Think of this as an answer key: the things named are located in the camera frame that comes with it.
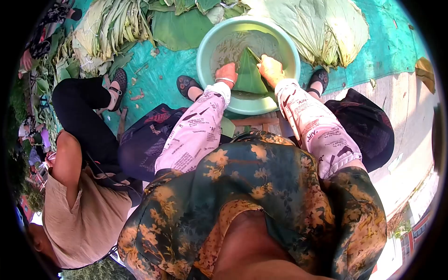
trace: black flat shoe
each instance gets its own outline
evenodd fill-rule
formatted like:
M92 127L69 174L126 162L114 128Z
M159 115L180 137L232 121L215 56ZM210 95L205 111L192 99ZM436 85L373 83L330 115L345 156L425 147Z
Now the black flat shoe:
M320 82L322 84L322 93L320 93L318 90L315 90L314 88L311 88L311 85L314 82ZM326 90L328 86L328 72L325 69L319 69L316 72L311 75L310 81L308 82L308 87L306 88L307 92L315 92L318 97L321 96Z
M188 76L179 76L177 78L177 89L179 90L179 92L188 100L191 100L190 97L188 97L188 90L191 87L197 87L201 90L204 90L201 88L201 86L195 81L195 79L193 79L192 77L188 77Z

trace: woman's arm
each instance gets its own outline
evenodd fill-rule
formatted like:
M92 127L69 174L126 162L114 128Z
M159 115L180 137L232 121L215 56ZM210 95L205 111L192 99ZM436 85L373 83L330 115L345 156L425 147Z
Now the woman's arm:
M78 140L63 131L57 138L57 158L50 175L67 188L67 202L70 209L78 196L78 182L81 175L82 153Z

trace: woman's knee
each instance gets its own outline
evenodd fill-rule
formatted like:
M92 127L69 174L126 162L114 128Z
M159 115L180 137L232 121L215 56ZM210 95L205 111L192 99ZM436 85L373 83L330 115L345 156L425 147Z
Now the woman's knee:
M70 96L74 94L77 80L65 79L57 84L52 94L52 103L55 108L63 106L66 102L71 102Z

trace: wrist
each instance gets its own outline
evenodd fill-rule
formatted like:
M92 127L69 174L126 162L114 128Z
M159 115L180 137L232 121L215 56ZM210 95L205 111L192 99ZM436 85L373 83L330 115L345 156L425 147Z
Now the wrist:
M216 82L223 82L223 83L226 84L230 89L232 89L232 88L235 86L234 83L232 83L231 81L227 81L227 80L220 80L220 79L218 79Z
M285 76L284 76L284 75L276 75L276 76L274 76L274 77L271 77L271 78L268 80L268 82L269 82L269 84L270 84L273 88L275 88L275 87L277 86L277 84L278 84L280 81L284 80L284 79L285 79Z

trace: red brick building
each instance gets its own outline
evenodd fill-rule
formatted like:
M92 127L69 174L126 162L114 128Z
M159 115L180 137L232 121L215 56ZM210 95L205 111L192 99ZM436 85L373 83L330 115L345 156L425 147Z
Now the red brick building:
M403 263L409 260L414 251L417 249L418 244L422 240L423 233L429 227L429 219L432 211L431 206L425 211L421 219L412 227L412 231L403 234L401 240L401 252L403 254Z
M25 213L26 219L28 220L28 222L30 222L31 219L33 218L34 212L31 210L31 207L29 206L28 201L26 200L26 195L20 197L19 204Z

